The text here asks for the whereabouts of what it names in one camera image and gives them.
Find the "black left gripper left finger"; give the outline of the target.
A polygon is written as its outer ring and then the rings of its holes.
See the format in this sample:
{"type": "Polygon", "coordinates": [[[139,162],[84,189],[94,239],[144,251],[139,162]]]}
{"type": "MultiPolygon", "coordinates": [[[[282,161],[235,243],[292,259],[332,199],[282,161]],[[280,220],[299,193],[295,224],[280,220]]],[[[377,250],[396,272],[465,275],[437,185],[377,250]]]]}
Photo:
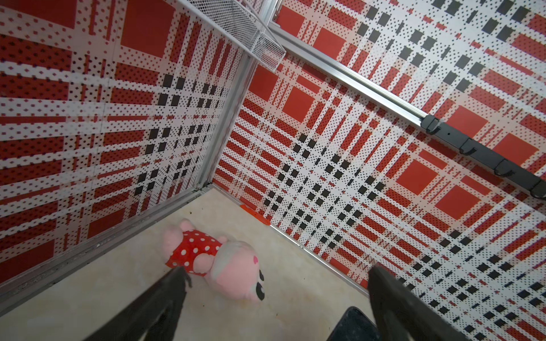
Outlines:
{"type": "Polygon", "coordinates": [[[177,267],[87,340],[173,340],[191,278],[177,267]]]}

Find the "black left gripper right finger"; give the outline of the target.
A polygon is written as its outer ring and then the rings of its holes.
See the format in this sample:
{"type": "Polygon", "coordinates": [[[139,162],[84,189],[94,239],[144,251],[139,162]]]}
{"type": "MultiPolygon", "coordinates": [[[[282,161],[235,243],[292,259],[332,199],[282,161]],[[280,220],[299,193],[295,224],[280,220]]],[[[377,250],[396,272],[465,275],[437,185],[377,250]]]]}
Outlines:
{"type": "Polygon", "coordinates": [[[381,340],[466,339],[381,266],[368,273],[368,293],[381,340]]]}

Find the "black phone near left arm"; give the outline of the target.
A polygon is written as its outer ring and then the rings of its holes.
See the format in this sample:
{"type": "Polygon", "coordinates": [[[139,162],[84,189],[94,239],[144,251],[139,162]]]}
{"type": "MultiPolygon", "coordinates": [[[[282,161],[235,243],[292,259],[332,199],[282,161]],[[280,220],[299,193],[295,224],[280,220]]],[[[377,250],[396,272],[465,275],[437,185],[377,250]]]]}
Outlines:
{"type": "Polygon", "coordinates": [[[327,341],[380,341],[375,324],[357,307],[349,307],[327,341]]]}

